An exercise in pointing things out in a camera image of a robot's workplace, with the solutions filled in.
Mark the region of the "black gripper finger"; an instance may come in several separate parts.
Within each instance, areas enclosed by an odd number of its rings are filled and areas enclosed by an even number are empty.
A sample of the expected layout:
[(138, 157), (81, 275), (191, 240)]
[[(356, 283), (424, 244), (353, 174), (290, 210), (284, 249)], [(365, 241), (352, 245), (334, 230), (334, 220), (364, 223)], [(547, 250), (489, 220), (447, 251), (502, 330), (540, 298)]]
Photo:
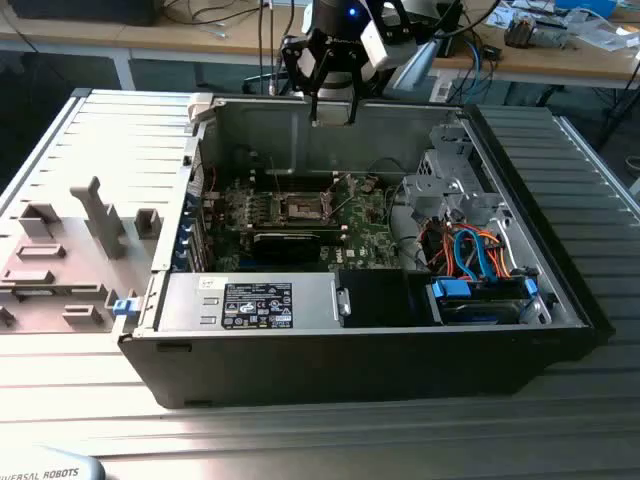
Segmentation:
[[(317, 121), (319, 90), (328, 73), (331, 60), (331, 48), (326, 43), (324, 34), (308, 34), (306, 36), (285, 36), (280, 49), (282, 61), (288, 73), (291, 88), (301, 91), (311, 101), (310, 121)], [(308, 51), (314, 61), (311, 73), (306, 75), (299, 61)]]
[(351, 76), (352, 94), (347, 117), (347, 124), (353, 124), (356, 120), (358, 106), (361, 100), (369, 93), (368, 85), (363, 80), (362, 69), (368, 62), (368, 56), (363, 48), (349, 50), (344, 58), (344, 68)]

